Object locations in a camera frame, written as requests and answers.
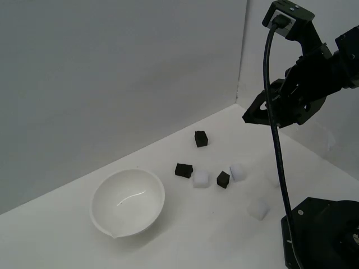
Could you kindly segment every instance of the white wall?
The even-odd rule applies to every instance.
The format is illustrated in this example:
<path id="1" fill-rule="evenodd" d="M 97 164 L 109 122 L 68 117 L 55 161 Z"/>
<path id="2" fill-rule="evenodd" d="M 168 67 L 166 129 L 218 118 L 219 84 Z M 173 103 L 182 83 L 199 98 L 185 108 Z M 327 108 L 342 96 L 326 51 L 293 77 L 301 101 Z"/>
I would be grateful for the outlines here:
<path id="1" fill-rule="evenodd" d="M 271 1 L 265 0 L 248 1 L 237 99 L 245 108 L 263 89 L 263 52 L 268 29 L 261 22 L 270 4 Z M 338 49 L 334 39 L 359 25 L 358 0 L 297 0 L 296 4 L 315 14 L 313 23 L 332 53 Z M 293 66 L 300 55 L 299 43 L 276 35 L 271 50 L 271 81 L 284 78 L 284 71 Z M 329 96 L 307 123 L 284 128 L 283 132 L 359 179 L 358 101 L 359 89 L 343 89 Z"/>
<path id="2" fill-rule="evenodd" d="M 0 214 L 234 104 L 245 10 L 0 0 Z"/>

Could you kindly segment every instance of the black cube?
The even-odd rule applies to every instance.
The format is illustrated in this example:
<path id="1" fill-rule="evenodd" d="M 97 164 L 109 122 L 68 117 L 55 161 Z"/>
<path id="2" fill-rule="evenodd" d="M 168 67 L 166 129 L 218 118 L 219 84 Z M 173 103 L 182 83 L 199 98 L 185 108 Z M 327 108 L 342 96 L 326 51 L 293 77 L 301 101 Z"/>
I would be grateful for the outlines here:
<path id="1" fill-rule="evenodd" d="M 174 171 L 175 175 L 184 178 L 190 178 L 193 172 L 193 166 L 189 164 L 177 164 L 176 169 Z"/>
<path id="2" fill-rule="evenodd" d="M 195 131 L 195 140 L 197 147 L 205 147 L 208 145 L 208 138 L 205 131 Z"/>
<path id="3" fill-rule="evenodd" d="M 217 177 L 217 185 L 221 186 L 224 189 L 227 189 L 228 183 L 229 175 L 224 171 L 220 172 L 219 176 Z"/>

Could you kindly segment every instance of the block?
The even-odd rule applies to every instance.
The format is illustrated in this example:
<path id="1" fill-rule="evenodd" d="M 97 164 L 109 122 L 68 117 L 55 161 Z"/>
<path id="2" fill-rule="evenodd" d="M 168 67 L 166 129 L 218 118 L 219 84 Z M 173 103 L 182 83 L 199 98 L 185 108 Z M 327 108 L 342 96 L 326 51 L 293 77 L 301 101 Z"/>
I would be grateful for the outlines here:
<path id="1" fill-rule="evenodd" d="M 270 171 L 265 173 L 264 177 L 269 181 L 269 183 L 274 187 L 279 187 L 279 177 L 277 171 Z"/>
<path id="2" fill-rule="evenodd" d="M 206 171 L 195 171 L 193 176 L 194 188 L 208 188 L 209 174 Z"/>
<path id="3" fill-rule="evenodd" d="M 195 131 L 195 140 L 197 147 L 205 147 L 208 145 L 208 138 L 205 131 Z"/>
<path id="4" fill-rule="evenodd" d="M 229 183 L 229 175 L 224 171 L 220 172 L 219 176 L 217 177 L 217 185 L 226 189 L 228 183 Z"/>
<path id="5" fill-rule="evenodd" d="M 262 199 L 252 200 L 247 207 L 247 212 L 250 216 L 262 221 L 269 212 L 269 206 Z"/>
<path id="6" fill-rule="evenodd" d="M 232 164 L 229 169 L 231 170 L 234 182 L 243 181 L 246 178 L 246 171 L 242 164 Z"/>
<path id="7" fill-rule="evenodd" d="M 177 164 L 176 169 L 174 171 L 175 175 L 184 178 L 190 178 L 193 172 L 193 166 L 189 164 Z"/>

